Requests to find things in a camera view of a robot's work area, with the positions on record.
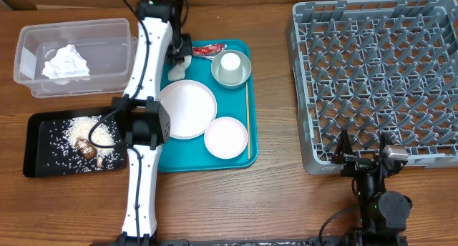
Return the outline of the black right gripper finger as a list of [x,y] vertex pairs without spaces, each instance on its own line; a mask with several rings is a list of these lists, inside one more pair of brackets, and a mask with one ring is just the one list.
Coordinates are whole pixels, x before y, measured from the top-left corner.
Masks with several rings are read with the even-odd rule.
[[333,164],[345,164],[349,157],[354,156],[354,151],[351,147],[351,141],[346,129],[343,129],[338,138],[338,144],[335,152],[332,155],[331,162]]
[[389,155],[389,150],[391,149],[391,146],[394,145],[392,142],[390,136],[386,132],[382,132],[379,137],[379,150],[380,150],[380,155],[382,157],[387,157]]

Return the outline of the white napkin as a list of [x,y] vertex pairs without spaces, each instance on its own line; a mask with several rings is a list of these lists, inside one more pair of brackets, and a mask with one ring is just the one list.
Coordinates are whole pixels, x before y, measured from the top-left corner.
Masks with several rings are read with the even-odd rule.
[[81,57],[75,45],[68,44],[57,50],[55,57],[44,63],[42,75],[49,79],[62,79],[55,84],[65,85],[70,82],[69,78],[81,77],[88,80],[89,68],[87,61]]
[[188,55],[184,57],[184,61],[176,64],[168,73],[167,77],[170,82],[181,80],[185,78],[185,71],[190,66],[192,56]]

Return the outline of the red foil wrapper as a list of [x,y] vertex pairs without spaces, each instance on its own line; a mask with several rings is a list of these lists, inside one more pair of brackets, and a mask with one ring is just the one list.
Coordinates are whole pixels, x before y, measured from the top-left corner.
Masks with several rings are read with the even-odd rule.
[[203,59],[213,60],[219,53],[225,51],[226,43],[208,44],[205,46],[194,46],[193,55]]

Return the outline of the large white plate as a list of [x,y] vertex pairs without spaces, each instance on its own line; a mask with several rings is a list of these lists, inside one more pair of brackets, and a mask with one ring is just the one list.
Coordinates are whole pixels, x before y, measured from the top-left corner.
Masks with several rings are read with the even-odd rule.
[[160,92],[160,101],[170,116],[170,136],[174,139],[199,137],[217,115],[211,90],[189,79],[168,84]]

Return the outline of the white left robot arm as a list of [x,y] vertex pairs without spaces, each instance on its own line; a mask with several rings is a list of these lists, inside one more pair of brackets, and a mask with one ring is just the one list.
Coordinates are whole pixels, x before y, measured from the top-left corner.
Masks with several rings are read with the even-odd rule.
[[187,0],[139,0],[130,9],[138,20],[136,57],[123,95],[112,101],[130,164],[125,221],[115,245],[155,245],[157,240],[157,166],[171,126],[160,85],[165,64],[185,72],[192,61],[191,37],[182,32],[188,9]]

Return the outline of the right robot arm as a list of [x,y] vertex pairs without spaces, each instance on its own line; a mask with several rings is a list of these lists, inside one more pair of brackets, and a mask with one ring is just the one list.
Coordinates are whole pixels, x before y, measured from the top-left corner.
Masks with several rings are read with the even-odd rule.
[[406,230],[412,201],[395,191],[388,191],[385,179],[403,170],[409,154],[403,146],[396,146],[386,132],[379,137],[380,153],[371,158],[357,157],[352,150],[348,132],[341,131],[338,146],[331,162],[343,166],[342,177],[352,179],[352,191],[357,204],[331,216],[331,220],[355,208],[360,212],[360,227],[349,230],[340,245],[406,245],[399,234]]

